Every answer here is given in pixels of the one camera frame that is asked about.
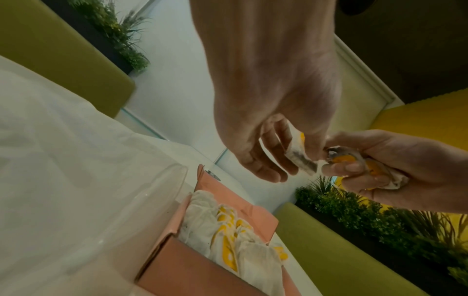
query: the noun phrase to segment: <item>cardboard box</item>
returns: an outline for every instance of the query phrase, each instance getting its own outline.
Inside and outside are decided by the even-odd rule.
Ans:
[[[198,167],[195,190],[213,193],[218,203],[237,210],[264,241],[272,238],[278,220],[264,208],[253,206]],[[136,284],[156,296],[265,296],[263,292],[218,266],[176,238],[191,196],[185,198],[136,277]],[[300,296],[283,267],[286,296]]]

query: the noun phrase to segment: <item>black planter box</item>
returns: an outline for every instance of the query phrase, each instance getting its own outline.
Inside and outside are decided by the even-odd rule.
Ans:
[[[113,45],[99,33],[78,11],[71,7],[67,0],[42,0],[58,16],[74,28],[89,43],[99,50],[106,58],[114,63],[125,74],[129,74],[133,67],[114,49]]]
[[[404,256],[372,237],[348,229],[334,217],[303,207],[300,203],[296,203],[296,206],[429,295],[468,295],[468,287],[458,283],[450,275],[424,262]]]

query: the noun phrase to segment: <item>ceiling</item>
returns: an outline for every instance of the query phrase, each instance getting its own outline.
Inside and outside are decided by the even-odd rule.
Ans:
[[[336,34],[405,103],[468,87],[468,0],[339,1]]]

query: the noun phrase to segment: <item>green foliage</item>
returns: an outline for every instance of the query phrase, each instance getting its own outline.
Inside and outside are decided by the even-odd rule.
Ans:
[[[461,233],[468,226],[462,215],[455,231],[442,213],[389,208],[336,188],[330,178],[296,189],[296,205],[335,217],[346,228],[377,239],[400,253],[430,262],[468,286],[468,251]]]
[[[141,32],[139,26],[145,18],[131,11],[120,22],[117,20],[113,0],[68,0],[72,7],[82,14],[114,48],[128,61],[132,67],[141,71],[149,65],[148,59],[136,49]]]

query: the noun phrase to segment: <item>green upholstery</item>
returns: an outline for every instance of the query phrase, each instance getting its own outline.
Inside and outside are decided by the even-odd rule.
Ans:
[[[110,117],[135,88],[131,78],[40,0],[0,0],[0,36],[1,56],[67,88]]]
[[[427,295],[295,205],[275,216],[276,232],[323,296]]]

